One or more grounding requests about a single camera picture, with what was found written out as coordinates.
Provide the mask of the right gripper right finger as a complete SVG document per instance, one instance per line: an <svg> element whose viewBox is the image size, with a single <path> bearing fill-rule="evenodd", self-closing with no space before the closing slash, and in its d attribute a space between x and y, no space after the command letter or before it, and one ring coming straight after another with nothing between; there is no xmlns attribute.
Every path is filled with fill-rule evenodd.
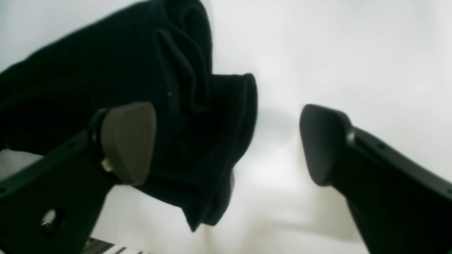
<svg viewBox="0 0 452 254"><path fill-rule="evenodd" d="M311 179L345 197L370 254L451 253L450 182L341 111L307 104L299 130Z"/></svg>

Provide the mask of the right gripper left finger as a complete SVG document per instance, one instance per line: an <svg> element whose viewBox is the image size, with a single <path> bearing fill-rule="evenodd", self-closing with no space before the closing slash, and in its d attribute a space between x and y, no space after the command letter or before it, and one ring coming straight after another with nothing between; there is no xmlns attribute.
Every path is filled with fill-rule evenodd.
<svg viewBox="0 0 452 254"><path fill-rule="evenodd" d="M110 189L145 182L156 124L150 102L101 109L87 129L1 180L1 250L80 254Z"/></svg>

